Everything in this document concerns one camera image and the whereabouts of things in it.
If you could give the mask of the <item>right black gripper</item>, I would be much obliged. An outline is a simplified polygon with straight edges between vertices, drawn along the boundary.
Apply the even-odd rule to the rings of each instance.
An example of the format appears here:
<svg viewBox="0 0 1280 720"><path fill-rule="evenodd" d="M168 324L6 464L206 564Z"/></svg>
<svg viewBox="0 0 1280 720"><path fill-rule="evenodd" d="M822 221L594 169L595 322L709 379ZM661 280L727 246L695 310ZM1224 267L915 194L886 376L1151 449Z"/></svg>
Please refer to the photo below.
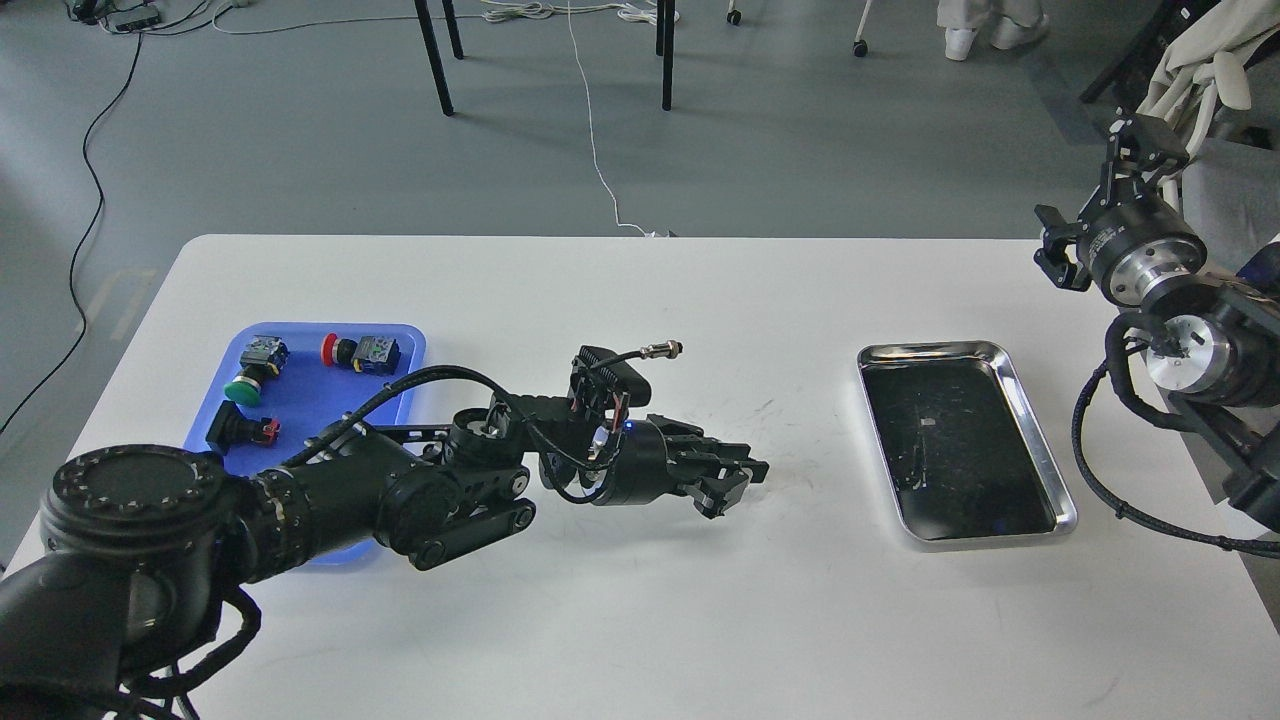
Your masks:
<svg viewBox="0 0 1280 720"><path fill-rule="evenodd" d="M1100 200L1082 209L1079 222L1066 222L1055 206L1034 206L1042 224L1036 265L1060 290L1085 292L1094 281L1120 307L1137 307L1157 284L1196 274L1207 259L1204 243L1160 193L1117 200L1120 181L1149 186L1189 164L1190 154L1166 120L1121 113L1108 127ZM1080 264L1069 256L1074 245Z"/></svg>

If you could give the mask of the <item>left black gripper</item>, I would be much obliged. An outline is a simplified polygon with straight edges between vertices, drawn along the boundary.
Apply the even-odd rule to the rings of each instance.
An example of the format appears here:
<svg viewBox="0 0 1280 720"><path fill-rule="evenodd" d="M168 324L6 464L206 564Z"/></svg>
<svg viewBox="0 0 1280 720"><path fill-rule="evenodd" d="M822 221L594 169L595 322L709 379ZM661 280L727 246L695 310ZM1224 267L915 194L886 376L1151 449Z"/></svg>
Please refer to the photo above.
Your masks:
<svg viewBox="0 0 1280 720"><path fill-rule="evenodd" d="M689 495L704 518L716 519L735 506L751 483L764 483L771 469L767 461L751 457L746 443L705 437L700 427L662 415L627 420L622 436L617 457L591 493L593 505L644 505L663 495ZM689 450L694 465L677 459Z"/></svg>

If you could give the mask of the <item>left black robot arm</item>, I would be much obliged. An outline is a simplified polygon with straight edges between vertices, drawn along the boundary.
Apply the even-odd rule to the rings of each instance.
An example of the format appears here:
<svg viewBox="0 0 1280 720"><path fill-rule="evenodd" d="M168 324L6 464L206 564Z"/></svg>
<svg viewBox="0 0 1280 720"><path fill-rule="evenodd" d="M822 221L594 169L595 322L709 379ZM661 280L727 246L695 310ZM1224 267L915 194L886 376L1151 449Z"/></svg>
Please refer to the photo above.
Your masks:
<svg viewBox="0 0 1280 720"><path fill-rule="evenodd" d="M3 579L3 716L169 719L257 635L248 584L365 539L426 571L516 536L536 514L529 454L571 503L671 495L709 519L765 479L748 445L631 419L649 396L613 361L559 397L429 366L252 475L163 445L74 457L38 512L44 555Z"/></svg>

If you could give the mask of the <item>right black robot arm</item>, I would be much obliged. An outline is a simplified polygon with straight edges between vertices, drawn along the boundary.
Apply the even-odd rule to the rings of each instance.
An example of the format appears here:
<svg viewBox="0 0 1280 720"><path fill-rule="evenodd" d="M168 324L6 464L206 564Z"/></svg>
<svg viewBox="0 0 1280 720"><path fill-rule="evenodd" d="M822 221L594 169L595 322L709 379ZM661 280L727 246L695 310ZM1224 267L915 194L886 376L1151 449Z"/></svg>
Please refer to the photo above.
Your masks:
<svg viewBox="0 0 1280 720"><path fill-rule="evenodd" d="M1229 507L1277 529L1277 430L1260 432L1240 407L1276 407L1277 268L1225 275L1207 269L1204 242L1158 183L1189 164L1166 120L1121 114L1108 128L1100 183L1074 222L1039 205L1034 260L1059 288L1100 288L1119 310L1071 415L1071 451L1089 488L1120 519L1225 551L1277 557L1277 542L1210 536L1120 498L1092 471L1082 445L1087 409L1102 380L1152 427L1198 436L1224 460Z"/></svg>

